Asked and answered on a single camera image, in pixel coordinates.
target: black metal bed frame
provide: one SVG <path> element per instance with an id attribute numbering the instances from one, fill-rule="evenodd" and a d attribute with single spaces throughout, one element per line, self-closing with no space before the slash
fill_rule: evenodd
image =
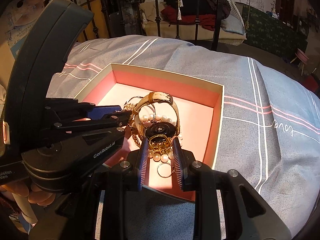
<path id="1" fill-rule="evenodd" d="M 45 0 L 44 5 L 47 5 L 49 1 L 50 0 Z M 196 1 L 196 5 L 197 5 L 196 6 L 196 20 L 195 20 L 196 31 L 195 31 L 195 39 L 193 41 L 193 43 L 195 45 L 197 45 L 197 41 L 198 41 L 198 29 L 199 29 L 199 24 L 200 24 L 200 20 L 199 20 L 199 1 L 200 0 Z M 108 18 L 106 1 L 105 0 L 100 0 L 100 2 L 101 2 L 101 7 L 102 7 L 101 11 L 102 11 L 102 13 L 104 15 L 104 18 L 105 18 L 105 22 L 106 22 L 106 26 L 107 26 L 109 37 L 110 38 L 114 38 L 114 37 L 112 37 L 112 34 L 110 32 L 110 22 L 109 22 L 109 18 Z M 124 28 L 124 24 L 125 23 L 124 23 L 123 16 L 122 16 L 120 0 L 117 0 L 117 3 L 118 3 L 118 9 L 119 9 L 119 12 L 120 12 L 120 16 L 121 16 L 120 25 L 122 26 L 124 33 L 126 33 L 125 32 L 125 28 Z M 135 1 L 133 1 L 132 4 L 137 4 L 138 5 L 138 3 L 139 3 L 139 0 L 135 0 Z M 90 1 L 86 0 L 86 4 L 88 6 L 88 9 L 91 11 Z M 160 18 L 160 14 L 159 14 L 158 0 L 155 0 L 155 4 L 156 4 L 156 19 L 155 19 L 155 21 L 157 23 L 158 36 L 161 37 L 161 30 L 160 30 L 161 18 Z M 212 38 L 212 41 L 211 41 L 211 50 L 214 50 L 214 51 L 217 51 L 217 46 L 218 46 L 218 42 L 219 42 L 219 34 L 220 34 L 221 20 L 222 20 L 222 4 L 223 4 L 223 0 L 217 0 L 217 10 L 216 10 L 217 11 L 217 15 L 216 15 L 216 19 L 215 19 L 215 31 L 214 31 L 213 38 Z M 137 9 L 137 15 L 138 15 L 139 32 L 142 35 L 139 6 L 136 9 Z M 98 35 L 98 30 L 99 29 L 96 26 L 94 19 L 92 20 L 92 25 L 93 25 L 93 32 L 95 33 L 95 36 L 98 39 L 99 38 L 99 35 Z M 177 20 L 176 27 L 177 27 L 177 31 L 176 31 L 176 37 L 175 38 L 180 40 L 180 36 L 179 36 L 179 20 Z M 88 37 L 87 37 L 87 34 L 86 34 L 85 30 L 83 31 L 83 34 L 84 34 L 85 40 L 87 41 Z"/>

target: pillow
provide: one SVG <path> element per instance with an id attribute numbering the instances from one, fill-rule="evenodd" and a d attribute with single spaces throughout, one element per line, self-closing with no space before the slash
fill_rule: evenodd
<path id="1" fill-rule="evenodd" d="M 159 16 L 161 18 L 161 21 L 163 21 L 164 17 L 161 14 L 161 11 L 165 7 L 165 2 L 161 2 L 158 5 L 159 5 Z M 155 1 L 141 3 L 140 4 L 140 9 L 144 12 L 144 14 L 146 15 L 146 18 L 147 18 L 148 21 L 156 22 L 157 14 L 156 14 L 156 3 L 155 3 Z"/>
<path id="2" fill-rule="evenodd" d="M 228 18 L 221 21 L 221 28 L 225 32 L 238 33 L 241 35 L 245 35 L 244 26 L 236 17 L 232 15 L 229 15 Z"/>

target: light blue pillow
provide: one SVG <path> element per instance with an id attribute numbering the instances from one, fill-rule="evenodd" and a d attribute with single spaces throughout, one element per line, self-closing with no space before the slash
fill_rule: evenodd
<path id="1" fill-rule="evenodd" d="M 228 18 L 221 21 L 221 28 L 225 32 L 245 35 L 244 26 L 236 17 L 232 15 L 229 15 Z"/>

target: jewelry box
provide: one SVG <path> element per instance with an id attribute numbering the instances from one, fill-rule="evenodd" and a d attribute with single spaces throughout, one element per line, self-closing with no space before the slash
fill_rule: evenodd
<path id="1" fill-rule="evenodd" d="M 173 97 L 179 110 L 182 149 L 192 151 L 196 160 L 214 169 L 223 115 L 223 85 L 164 70 L 110 63 L 88 82 L 76 98 L 79 102 L 95 103 L 97 106 L 120 105 L 123 108 L 128 100 L 144 97 L 153 91 Z M 154 107 L 157 115 L 165 115 L 172 123 L 177 121 L 175 111 L 168 104 L 155 103 Z M 153 114 L 153 107 L 144 106 L 139 117 L 142 120 Z M 123 149 L 108 159 L 106 164 L 113 166 L 125 160 L 129 151 L 137 149 L 130 136 L 125 139 Z M 159 175 L 159 162 L 150 158 L 147 165 L 144 187 L 187 201 L 195 199 L 194 192 L 180 190 L 174 173 L 168 178 Z M 166 173 L 168 171 L 165 169 L 170 170 L 170 165 L 162 165 L 161 169 Z"/>

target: gray bedsheet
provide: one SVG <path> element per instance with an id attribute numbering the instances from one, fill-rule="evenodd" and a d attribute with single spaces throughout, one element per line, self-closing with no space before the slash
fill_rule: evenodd
<path id="1" fill-rule="evenodd" d="M 125 36 L 76 44 L 49 97 L 74 97 L 109 63 L 182 73 L 225 85 L 215 169 L 237 169 L 289 227 L 306 223 L 319 193 L 320 101 L 251 58 L 158 37 Z M 193 208 L 144 190 L 131 194 L 129 239 L 192 239 Z M 224 221 L 221 216 L 222 231 Z"/>

